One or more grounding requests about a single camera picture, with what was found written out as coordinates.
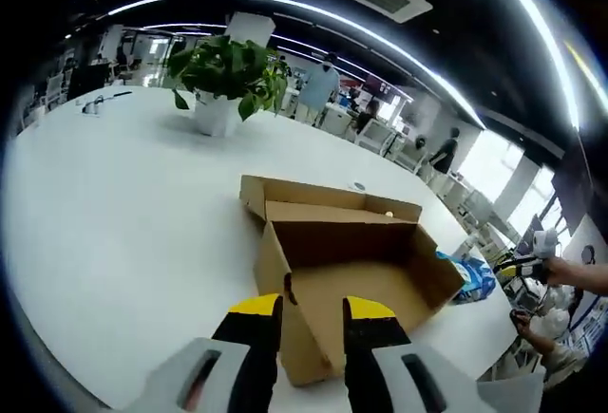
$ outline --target cardboard box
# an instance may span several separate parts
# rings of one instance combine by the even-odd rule
[[[415,204],[253,176],[240,199],[267,222],[254,271],[260,294],[285,295],[280,357],[293,385],[343,373],[346,295],[385,304],[410,331],[463,286]]]

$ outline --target white table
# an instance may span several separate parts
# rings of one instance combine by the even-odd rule
[[[9,281],[28,319],[112,407],[137,398],[154,367],[257,293],[260,228],[238,201],[241,174],[339,188],[358,180],[422,205],[440,250],[466,237],[420,179],[347,141],[270,113],[211,139],[174,108],[169,90],[121,90],[134,93],[104,103],[101,117],[70,102],[20,134],[3,195]],[[479,377],[515,337],[509,310],[498,288],[483,302],[444,308],[412,338]],[[320,410],[350,411],[340,380],[296,389],[279,370],[271,411]]]

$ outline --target human hand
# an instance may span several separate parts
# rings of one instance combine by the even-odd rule
[[[517,333],[521,335],[521,337],[526,338],[530,335],[530,317],[522,313],[520,311],[516,311],[513,313],[515,316],[514,324]]]
[[[547,285],[571,285],[572,265],[563,258],[552,256],[544,261],[548,270]]]

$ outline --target led strip light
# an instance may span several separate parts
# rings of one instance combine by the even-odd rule
[[[176,31],[173,32],[174,35],[194,35],[194,36],[210,36],[211,33],[207,33],[206,31]]]
[[[295,0],[266,0],[266,1],[282,3],[284,5],[291,5],[293,7],[298,7],[298,8],[306,9],[308,11],[313,11],[313,12],[316,12],[317,14],[321,14],[323,16],[330,17],[330,18],[332,18],[335,21],[341,22],[342,24],[345,24],[347,26],[350,26],[352,28],[355,28],[355,29],[361,31],[362,33],[365,33],[366,35],[370,36],[370,38],[373,38],[374,40],[376,40],[376,41],[382,43],[383,45],[391,48],[395,52],[401,54],[403,57],[405,57],[408,60],[410,60],[413,64],[417,65],[423,71],[425,71],[426,74],[428,74],[428,76],[430,76],[432,79],[434,79],[437,82],[437,84],[439,84],[441,87],[443,87],[446,90],[446,92],[466,111],[466,113],[469,116],[471,116],[471,118],[473,118],[473,120],[480,127],[482,127],[483,129],[485,129],[484,123],[482,122],[482,120],[479,118],[479,116],[477,115],[477,113],[473,109],[473,106],[466,100],[466,98],[452,84],[450,84],[448,81],[446,81],[439,74],[437,74],[434,71],[430,70],[428,67],[426,67],[422,62],[420,62],[418,59],[416,59],[415,57],[413,57],[411,54],[409,54],[408,52],[405,52],[399,46],[397,46],[396,44],[390,42],[389,40],[387,40],[383,36],[378,35],[377,33],[371,31],[368,28],[365,28],[365,27],[357,24],[356,22],[353,22],[350,19],[347,19],[345,17],[342,17],[342,16],[340,16],[338,14],[335,14],[333,12],[327,11],[325,9],[321,9],[319,7],[314,7],[312,5],[308,5],[306,3],[296,2]]]
[[[224,26],[224,25],[222,25],[222,24],[194,24],[194,23],[183,23],[183,24],[157,24],[157,25],[155,25],[155,26],[146,26],[146,27],[143,27],[142,29],[143,29],[143,30],[149,30],[149,29],[152,29],[152,28],[165,28],[165,27],[216,27],[216,28],[226,28],[227,26]],[[176,33],[176,34],[181,34],[181,35],[196,35],[196,34],[201,34],[201,35],[206,36],[206,35],[210,35],[211,33],[196,33],[196,32],[184,32],[184,31],[182,31],[182,32],[178,32],[178,33]],[[283,41],[289,41],[289,42],[291,42],[291,43],[295,43],[295,44],[297,44],[297,45],[301,45],[301,46],[304,46],[304,47],[309,47],[310,49],[317,50],[317,51],[319,51],[319,52],[321,52],[321,53],[323,53],[323,54],[327,54],[327,53],[328,53],[326,50],[323,50],[323,49],[321,49],[320,47],[315,47],[315,46],[312,46],[312,45],[308,45],[308,44],[306,44],[306,43],[302,43],[301,41],[297,41],[297,40],[294,40],[294,39],[292,39],[292,38],[287,38],[286,36],[276,35],[276,34],[274,34],[274,33],[273,33],[271,36],[272,36],[273,38],[277,38],[277,39],[279,39],[279,40],[283,40]],[[301,54],[301,52],[297,52],[297,51],[293,51],[293,52],[294,52],[294,53],[296,53],[296,54],[300,54],[300,55],[302,55],[302,54]],[[315,60],[318,60],[318,59],[316,59],[315,57],[312,57],[312,56],[309,56],[309,55],[306,55],[306,54],[304,54],[304,56],[305,56],[305,57],[307,57],[307,58],[313,58],[313,59],[315,59]],[[371,76],[373,76],[374,78],[376,78],[376,79],[378,79],[378,80],[382,81],[382,82],[383,82],[383,83],[385,83],[386,85],[390,85],[390,86],[391,86],[392,88],[394,88],[394,89],[395,89],[395,90],[396,90],[398,93],[400,93],[401,95],[403,95],[403,96],[404,96],[404,97],[405,97],[405,98],[406,98],[408,101],[410,101],[410,102],[413,102],[413,101],[414,101],[414,100],[413,100],[413,98],[411,98],[411,97],[410,97],[410,95],[408,95],[408,93],[404,92],[403,90],[401,90],[401,89],[400,89],[400,88],[398,88],[397,86],[395,86],[395,85],[393,85],[393,84],[389,83],[387,80],[382,79],[380,76],[378,76],[377,74],[372,73],[372,72],[371,72],[371,71],[369,71],[368,69],[365,69],[364,67],[359,66],[359,65],[357,65],[357,64],[354,64],[353,62],[350,62],[350,61],[348,61],[348,60],[346,60],[346,59],[343,59],[342,57],[338,57],[338,60],[339,60],[339,61],[341,61],[341,62],[344,62],[345,64],[348,64],[348,65],[350,65],[350,66],[353,66],[353,67],[355,67],[355,68],[358,68],[358,69],[360,69],[361,71],[363,71],[364,73],[368,73],[368,74],[370,74]],[[347,74],[351,74],[351,75],[352,75],[352,76],[354,76],[356,79],[361,80],[361,78],[360,78],[360,77],[358,77],[358,76],[356,76],[356,75],[354,75],[354,74],[350,73],[349,71],[346,71],[346,70],[343,70],[343,71],[344,71],[345,73],[347,73]]]
[[[277,47],[277,48],[278,48],[278,49],[281,49],[281,50],[286,50],[286,51],[288,51],[288,52],[291,52],[292,54],[301,55],[302,57],[306,57],[307,59],[312,59],[312,60],[317,60],[318,62],[323,62],[321,59],[317,59],[316,57],[314,57],[314,56],[312,56],[312,55],[308,55],[308,54],[305,54],[304,52],[299,52],[299,51],[297,51],[297,50],[289,49],[288,47],[279,46],[279,47]],[[335,69],[338,69],[338,70],[342,71],[343,73],[346,73],[346,74],[348,74],[348,75],[350,75],[350,76],[353,76],[353,78],[354,78],[354,79],[358,79],[358,80],[359,80],[359,81],[361,81],[362,83],[364,83],[364,82],[365,82],[365,79],[360,78],[360,77],[359,77],[359,76],[357,76],[356,74],[352,74],[351,72],[347,71],[347,70],[346,70],[346,69],[344,69],[344,68],[340,68],[339,66],[333,66],[333,67],[334,67]]]
[[[570,114],[570,123],[572,123],[575,130],[578,130],[579,110],[577,108],[577,102],[574,95],[574,88],[572,86],[572,82],[570,81],[570,75],[568,74],[565,61],[563,60],[563,57],[561,57],[560,48],[558,47],[558,44],[551,33],[551,29],[542,17],[539,7],[537,7],[532,0],[519,1],[522,4],[523,9],[525,9],[525,12],[527,12],[528,16],[530,16],[534,27],[536,27],[536,30],[539,32],[549,51],[549,55],[553,60],[553,65],[558,72],[558,77],[560,78],[560,87],[566,101],[568,113]]]
[[[147,5],[148,3],[161,2],[163,0],[140,0],[139,2],[130,3],[128,5],[124,5],[123,7],[113,9],[108,12],[108,16],[113,16],[114,14],[118,14],[119,12],[127,11],[128,9],[140,7],[141,5]]]
[[[589,81],[589,84],[591,84],[593,89],[596,91],[596,94],[598,95],[598,100],[601,102],[601,105],[603,106],[604,111],[608,112],[608,97],[606,96],[606,92],[604,92],[604,89],[601,88],[599,79],[593,74],[591,69],[589,69],[589,66],[587,66],[587,64],[584,62],[584,60],[582,60],[582,58],[580,58],[579,54],[572,46],[570,46],[568,43],[566,43],[566,47],[568,47],[568,50],[574,57],[574,60],[576,60],[577,65],[580,68],[580,71],[582,71],[582,74],[585,75],[585,78],[587,78],[587,81]]]

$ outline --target plastic bag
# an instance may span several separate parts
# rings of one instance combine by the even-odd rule
[[[473,257],[457,259],[441,252],[437,252],[437,256],[451,261],[465,280],[453,299],[456,304],[482,301],[496,288],[496,277],[485,261]]]

